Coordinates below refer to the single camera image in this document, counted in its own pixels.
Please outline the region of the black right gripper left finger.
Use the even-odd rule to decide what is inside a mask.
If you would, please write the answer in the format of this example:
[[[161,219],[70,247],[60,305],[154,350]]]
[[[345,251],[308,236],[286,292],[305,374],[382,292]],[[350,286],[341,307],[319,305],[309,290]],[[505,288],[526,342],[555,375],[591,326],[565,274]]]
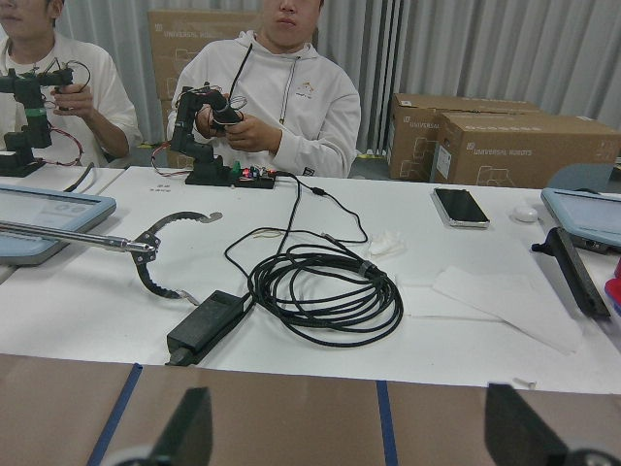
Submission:
[[[107,465],[209,465],[212,401],[207,387],[188,388],[152,447],[114,452]]]

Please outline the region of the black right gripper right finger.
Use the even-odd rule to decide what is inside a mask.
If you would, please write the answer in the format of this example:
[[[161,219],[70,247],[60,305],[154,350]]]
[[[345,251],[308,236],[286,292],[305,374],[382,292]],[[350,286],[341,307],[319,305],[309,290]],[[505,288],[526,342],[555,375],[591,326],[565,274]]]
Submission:
[[[509,384],[486,389],[484,443],[496,465],[618,465],[611,453],[571,449]]]

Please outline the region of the second small black robot arm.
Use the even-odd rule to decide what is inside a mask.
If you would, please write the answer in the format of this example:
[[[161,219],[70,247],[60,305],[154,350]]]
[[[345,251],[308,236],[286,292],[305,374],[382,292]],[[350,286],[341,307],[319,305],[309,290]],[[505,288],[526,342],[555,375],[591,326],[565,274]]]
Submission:
[[[1,175],[23,178],[46,164],[33,156],[32,149],[51,145],[50,127],[42,86],[64,86],[73,82],[73,69],[65,66],[52,72],[18,75],[11,68],[1,77],[1,92],[13,94],[24,107],[27,124],[4,135],[6,149],[1,154]]]

